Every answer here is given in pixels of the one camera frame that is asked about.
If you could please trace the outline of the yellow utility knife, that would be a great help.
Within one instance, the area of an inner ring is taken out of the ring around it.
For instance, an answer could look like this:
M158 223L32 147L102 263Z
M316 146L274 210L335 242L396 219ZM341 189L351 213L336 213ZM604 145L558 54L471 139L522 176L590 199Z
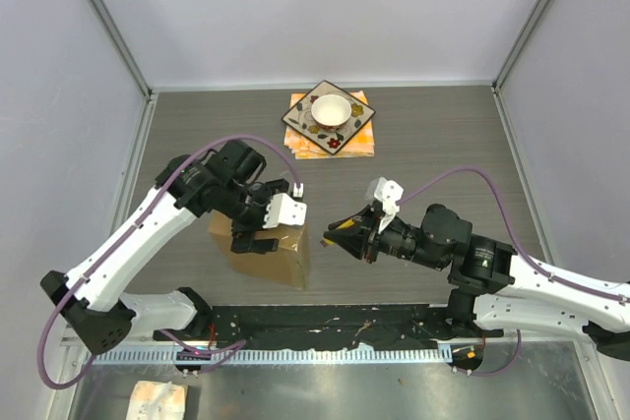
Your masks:
M346 250L358 248L361 245L360 224L341 230L325 230L322 244L324 246L339 246Z

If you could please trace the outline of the brown cardboard express box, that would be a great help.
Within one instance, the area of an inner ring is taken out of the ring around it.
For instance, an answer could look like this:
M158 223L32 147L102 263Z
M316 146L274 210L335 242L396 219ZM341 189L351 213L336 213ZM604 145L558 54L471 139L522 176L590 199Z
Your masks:
M209 233L233 270L300 290L306 288L310 273L307 225L281 225L254 232L257 239L277 239L276 252L258 255L234 254L230 251L233 237L231 224L231 219L215 212L211 218Z

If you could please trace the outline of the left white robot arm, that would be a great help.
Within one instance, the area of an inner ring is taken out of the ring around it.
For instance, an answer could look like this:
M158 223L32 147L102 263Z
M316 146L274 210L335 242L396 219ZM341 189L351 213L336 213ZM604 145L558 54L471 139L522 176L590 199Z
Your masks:
M262 182L266 159L248 146L248 135L215 141L172 159L135 212L88 258L66 273L52 270L40 285L84 346L103 354L129 334L172 333L182 340L207 336L212 309L193 289L130 294L126 288L176 234L215 211L232 222L232 248L264 255L275 238L256 232L300 226L306 216L300 180Z

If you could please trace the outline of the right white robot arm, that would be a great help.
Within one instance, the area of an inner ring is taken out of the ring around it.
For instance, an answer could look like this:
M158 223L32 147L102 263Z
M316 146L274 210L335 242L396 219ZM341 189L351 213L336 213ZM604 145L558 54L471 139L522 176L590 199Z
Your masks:
M599 353L629 358L629 285L534 259L514 246L473 233L470 222L433 204L413 226L379 206L330 224L326 242L369 264L387 255L445 270L453 285L444 322L449 332L532 330L590 339Z

